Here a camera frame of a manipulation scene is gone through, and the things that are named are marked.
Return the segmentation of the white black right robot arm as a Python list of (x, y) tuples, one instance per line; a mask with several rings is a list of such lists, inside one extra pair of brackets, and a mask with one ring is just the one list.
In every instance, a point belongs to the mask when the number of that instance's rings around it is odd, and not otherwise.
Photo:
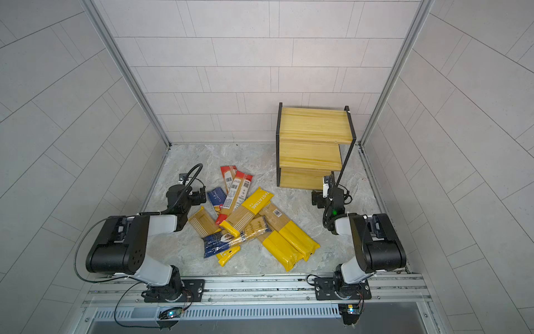
[(387, 214), (347, 213), (350, 197), (330, 174), (323, 178), (323, 190), (313, 191), (312, 204), (323, 209), (323, 226), (333, 235), (353, 240), (353, 257), (336, 267), (332, 278), (314, 279), (317, 299), (358, 300), (371, 298), (368, 279), (378, 271), (394, 271), (406, 266), (406, 252)]

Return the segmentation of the yellow pasta pack wholewheat spaghetti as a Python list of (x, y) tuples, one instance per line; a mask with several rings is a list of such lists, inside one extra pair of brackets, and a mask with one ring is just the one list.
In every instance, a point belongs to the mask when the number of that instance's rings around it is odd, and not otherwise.
[(238, 237), (245, 227), (267, 206), (274, 195), (258, 188), (241, 206), (235, 209), (219, 227), (226, 230), (234, 237)]

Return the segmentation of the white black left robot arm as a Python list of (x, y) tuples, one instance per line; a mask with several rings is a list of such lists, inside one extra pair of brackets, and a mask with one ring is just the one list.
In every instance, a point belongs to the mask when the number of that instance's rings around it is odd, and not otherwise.
[(202, 164), (194, 165), (180, 176), (179, 184), (168, 189), (165, 210), (101, 220), (100, 232), (86, 256), (86, 270), (106, 275), (107, 282), (130, 278), (144, 284), (141, 296), (146, 303), (201, 301), (203, 280), (182, 279), (177, 267), (155, 260), (146, 249), (149, 237), (182, 231), (190, 209), (206, 203), (206, 188), (194, 191), (192, 187), (202, 168)]

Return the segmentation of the blue clear spaghetti pack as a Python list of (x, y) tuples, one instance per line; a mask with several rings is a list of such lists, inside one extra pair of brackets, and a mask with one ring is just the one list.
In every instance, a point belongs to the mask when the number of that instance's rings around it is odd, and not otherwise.
[(247, 227), (238, 237), (234, 237), (229, 232), (219, 231), (202, 240), (204, 242), (204, 258), (223, 253), (232, 247), (239, 246), (247, 240), (255, 239), (260, 235), (271, 232), (269, 227), (249, 228)]

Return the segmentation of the yellow kraft pasta pack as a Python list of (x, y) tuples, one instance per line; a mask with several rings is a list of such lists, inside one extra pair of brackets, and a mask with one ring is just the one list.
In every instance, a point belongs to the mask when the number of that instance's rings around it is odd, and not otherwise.
[(246, 227), (246, 237), (257, 239), (274, 256), (277, 261), (290, 271), (301, 261), (304, 256), (294, 246), (292, 246), (279, 232), (268, 227), (267, 220), (263, 216), (257, 215)]
[(320, 248), (317, 242), (276, 205), (272, 203), (268, 204), (260, 211), (260, 214), (266, 217), (272, 229), (276, 230), (290, 245), (303, 255), (304, 261), (307, 262), (310, 256)]

